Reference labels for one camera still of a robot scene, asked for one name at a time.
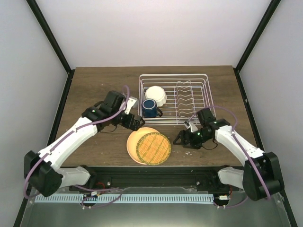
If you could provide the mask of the blue mug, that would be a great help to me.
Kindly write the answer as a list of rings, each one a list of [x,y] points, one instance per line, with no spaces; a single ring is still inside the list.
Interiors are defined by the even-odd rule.
[[[142,114],[144,118],[162,117],[163,113],[153,99],[145,99],[142,103]]]

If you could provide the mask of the orange woven pattern plate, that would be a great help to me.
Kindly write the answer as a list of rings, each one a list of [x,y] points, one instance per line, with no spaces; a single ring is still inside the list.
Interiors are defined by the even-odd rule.
[[[137,143],[141,137],[143,137],[145,134],[148,134],[151,132],[158,132],[158,131],[154,128],[142,127],[140,129],[138,129],[137,131],[133,131],[127,139],[127,142],[126,142],[127,152],[129,154],[129,156],[131,157],[131,159],[134,160],[135,162],[137,162],[138,164],[146,165],[145,163],[141,162],[137,156],[137,153],[136,153]]]

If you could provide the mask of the white scalloped bowl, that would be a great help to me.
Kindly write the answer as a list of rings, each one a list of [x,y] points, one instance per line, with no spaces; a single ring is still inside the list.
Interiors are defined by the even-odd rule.
[[[152,86],[145,92],[145,99],[152,99],[158,107],[163,106],[167,101],[165,90],[160,86]]]

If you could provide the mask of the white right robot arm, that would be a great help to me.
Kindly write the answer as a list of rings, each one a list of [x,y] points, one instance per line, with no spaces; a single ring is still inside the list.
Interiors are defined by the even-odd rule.
[[[243,170],[224,167],[211,177],[211,187],[217,191],[226,185],[244,190],[253,201],[270,199],[273,194],[285,188],[279,159],[273,152],[266,153],[252,145],[235,130],[225,119],[216,119],[207,106],[193,114],[201,128],[187,119],[185,129],[176,136],[173,144],[185,148],[200,149],[204,143],[212,140],[226,147],[242,164]]]

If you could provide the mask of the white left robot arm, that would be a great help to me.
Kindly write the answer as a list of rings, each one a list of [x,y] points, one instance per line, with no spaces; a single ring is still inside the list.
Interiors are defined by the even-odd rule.
[[[24,157],[24,197],[29,197],[29,185],[45,197],[68,186],[94,192],[97,180],[92,170],[87,166],[63,168],[62,164],[85,141],[109,125],[121,125],[132,131],[140,129],[145,121],[130,112],[137,104],[135,97],[109,91],[105,100],[87,108],[60,138],[37,153],[29,151]]]

